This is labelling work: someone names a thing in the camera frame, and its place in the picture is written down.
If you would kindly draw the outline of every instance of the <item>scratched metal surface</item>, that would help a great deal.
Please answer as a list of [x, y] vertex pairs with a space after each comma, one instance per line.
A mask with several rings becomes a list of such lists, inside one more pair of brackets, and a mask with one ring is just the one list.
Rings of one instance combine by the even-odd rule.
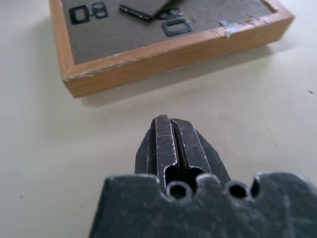
[[108, 178], [90, 238], [314, 238], [317, 190], [288, 173], [257, 174], [258, 193], [236, 197], [228, 182], [197, 177], [185, 203], [165, 196], [153, 175]]
[[162, 21], [151, 23], [124, 14], [118, 10], [120, 0], [104, 0], [109, 17], [88, 23], [72, 25], [69, 9], [99, 0], [62, 0], [73, 56], [76, 64], [111, 56], [121, 52], [149, 46], [188, 34], [220, 27], [219, 21], [239, 22], [250, 16], [271, 14], [261, 0], [175, 0], [166, 8], [179, 7], [193, 26], [193, 31], [167, 37], [161, 28]]
[[157, 176], [162, 191], [173, 180], [195, 190], [200, 173], [212, 173], [222, 184], [230, 180], [218, 153], [193, 125], [167, 115], [153, 119], [136, 154], [135, 173]]

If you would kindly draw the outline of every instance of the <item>chipped wood edge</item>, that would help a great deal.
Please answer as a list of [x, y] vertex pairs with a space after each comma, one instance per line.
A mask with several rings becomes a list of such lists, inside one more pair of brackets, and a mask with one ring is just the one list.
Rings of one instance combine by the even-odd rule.
[[53, 18], [60, 18], [57, 21], [58, 26], [54, 24], [55, 32], [62, 32], [56, 34], [56, 38], [59, 39], [56, 40], [57, 45], [67, 41], [64, 46], [57, 47], [61, 75], [65, 86], [75, 98], [277, 41], [294, 19], [278, 0], [264, 0], [273, 14], [75, 65], [60, 1], [52, 0], [54, 7], [59, 6], [59, 10], [52, 10], [52, 14], [55, 14]]

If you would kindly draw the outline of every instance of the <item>black plastic piece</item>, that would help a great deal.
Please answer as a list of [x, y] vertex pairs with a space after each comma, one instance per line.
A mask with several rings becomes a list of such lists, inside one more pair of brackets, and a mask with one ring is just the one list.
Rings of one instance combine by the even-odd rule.
[[[77, 11], [83, 11], [85, 14], [85, 18], [78, 20], [77, 19]], [[73, 25], [77, 25], [77, 24], [81, 24], [81, 23], [90, 21], [90, 14], [89, 14], [89, 10], [86, 7], [86, 5], [77, 6], [77, 7], [73, 7], [71, 9], [69, 9], [69, 15], [70, 15], [71, 24], [73, 24]]]
[[119, 10], [144, 21], [151, 20], [151, 16], [123, 5], [119, 5]]
[[174, 19], [174, 18], [183, 16], [183, 15], [184, 15], [184, 13], [182, 12], [181, 9], [179, 9], [178, 7], [174, 7], [171, 9], [161, 11], [160, 14], [158, 15], [158, 19], [159, 20], [170, 20], [170, 19]]
[[257, 174], [260, 194], [236, 197], [216, 176], [197, 178], [187, 202], [162, 194], [154, 175], [110, 177], [90, 238], [315, 238], [317, 190], [289, 173]]
[[[169, 26], [176, 25], [176, 24], [182, 24], [182, 23], [185, 24], [185, 27], [182, 29], [174, 30], [174, 31], [171, 31], [168, 29]], [[169, 21], [164, 22], [162, 24], [162, 28], [163, 28], [163, 31], [165, 32], [166, 36], [177, 36], [180, 34], [184, 34], [184, 33], [193, 31], [193, 28], [190, 24], [190, 21], [187, 18], [176, 18], [173, 20], [169, 20]]]
[[106, 5], [102, 1], [94, 3], [92, 7], [92, 11], [96, 19], [109, 17]]

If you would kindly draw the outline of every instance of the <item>black gasket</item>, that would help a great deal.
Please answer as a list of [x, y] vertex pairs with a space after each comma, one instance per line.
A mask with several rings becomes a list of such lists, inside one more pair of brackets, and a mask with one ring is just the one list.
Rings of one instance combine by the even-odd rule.
[[[79, 10], [84, 10], [84, 13], [85, 13], [85, 18], [82, 20], [77, 20], [77, 13], [76, 12]], [[71, 9], [69, 9], [69, 15], [70, 15], [71, 24], [73, 24], [73, 25], [77, 25], [77, 24], [81, 24], [81, 23], [90, 21], [90, 14], [89, 14], [89, 10], [86, 7], [86, 5], [77, 6], [77, 7], [73, 7]]]
[[102, 19], [102, 18], [109, 17], [106, 5], [102, 1], [94, 3], [92, 11], [93, 11], [93, 15], [96, 17], [96, 19]]
[[[175, 31], [170, 31], [168, 29], [169, 26], [180, 24], [180, 23], [184, 23], [186, 27], [179, 29], [179, 30], [175, 30]], [[190, 21], [186, 18], [177, 18], [177, 19], [173, 19], [173, 20], [164, 22], [162, 24], [162, 28], [163, 28], [163, 31], [165, 32], [166, 36], [177, 36], [180, 34], [184, 34], [184, 33], [193, 31], [193, 28], [190, 24]]]

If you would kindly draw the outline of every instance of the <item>gray felt lining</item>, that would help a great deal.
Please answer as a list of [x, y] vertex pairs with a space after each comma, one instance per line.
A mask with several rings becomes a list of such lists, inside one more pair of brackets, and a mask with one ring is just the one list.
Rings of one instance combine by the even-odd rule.
[[86, 5], [91, 8], [100, 0], [62, 0], [75, 64], [84, 63], [140, 47], [175, 39], [220, 27], [250, 17], [270, 15], [272, 12], [261, 0], [173, 0], [165, 9], [179, 7], [189, 19], [193, 31], [167, 37], [162, 30], [164, 21], [144, 22], [118, 10], [120, 0], [104, 0], [109, 17], [72, 25], [69, 9]]

